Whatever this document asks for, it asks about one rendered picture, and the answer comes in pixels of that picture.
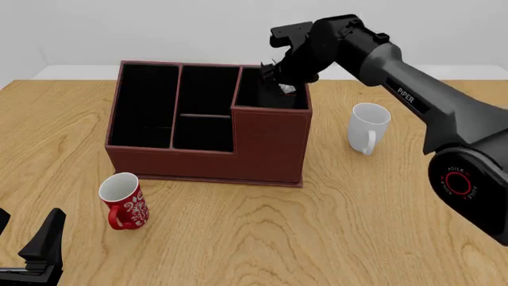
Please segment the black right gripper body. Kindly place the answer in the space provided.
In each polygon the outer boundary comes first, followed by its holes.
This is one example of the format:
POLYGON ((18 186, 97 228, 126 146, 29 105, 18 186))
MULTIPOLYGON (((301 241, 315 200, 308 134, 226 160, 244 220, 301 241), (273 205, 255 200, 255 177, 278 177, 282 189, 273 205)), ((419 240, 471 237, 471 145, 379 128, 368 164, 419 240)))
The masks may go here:
POLYGON ((279 62, 261 64, 261 78, 266 83, 283 85, 303 85, 319 80, 319 61, 301 61, 297 63, 279 62))

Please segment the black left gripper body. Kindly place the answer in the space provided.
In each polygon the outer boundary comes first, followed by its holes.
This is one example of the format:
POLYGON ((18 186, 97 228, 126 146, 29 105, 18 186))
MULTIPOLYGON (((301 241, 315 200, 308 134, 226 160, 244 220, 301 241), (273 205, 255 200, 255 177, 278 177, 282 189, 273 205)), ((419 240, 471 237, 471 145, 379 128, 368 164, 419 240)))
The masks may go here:
POLYGON ((62 276, 61 264, 27 264, 21 267, 0 267, 0 286, 57 286, 62 276))

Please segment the red-brown desk caddy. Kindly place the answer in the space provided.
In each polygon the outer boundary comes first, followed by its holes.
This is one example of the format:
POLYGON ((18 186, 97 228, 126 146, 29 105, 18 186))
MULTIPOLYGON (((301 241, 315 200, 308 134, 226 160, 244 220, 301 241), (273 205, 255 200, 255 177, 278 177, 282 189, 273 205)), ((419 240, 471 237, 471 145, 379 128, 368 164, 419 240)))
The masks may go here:
POLYGON ((105 149, 140 178, 298 186, 311 118, 307 86, 262 86, 258 66, 123 61, 105 149))

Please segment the plain white mug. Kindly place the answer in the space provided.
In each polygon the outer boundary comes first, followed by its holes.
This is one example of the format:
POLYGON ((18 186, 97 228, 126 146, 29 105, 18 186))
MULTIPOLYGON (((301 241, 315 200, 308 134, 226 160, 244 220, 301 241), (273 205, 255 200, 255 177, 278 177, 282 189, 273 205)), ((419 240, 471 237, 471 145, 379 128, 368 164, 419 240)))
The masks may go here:
POLYGON ((390 121, 391 114, 383 106, 368 102, 356 104, 348 124, 350 147, 370 156, 382 140, 390 121))

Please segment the red mug with white pattern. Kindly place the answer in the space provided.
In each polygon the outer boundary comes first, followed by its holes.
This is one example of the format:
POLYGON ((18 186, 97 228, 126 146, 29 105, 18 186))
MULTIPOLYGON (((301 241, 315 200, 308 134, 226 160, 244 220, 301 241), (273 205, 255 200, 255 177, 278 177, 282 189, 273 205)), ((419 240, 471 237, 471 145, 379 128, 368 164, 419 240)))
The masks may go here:
POLYGON ((139 179, 132 173, 116 173, 104 180, 98 196, 109 208, 107 221, 114 230, 135 230, 149 219, 139 179))

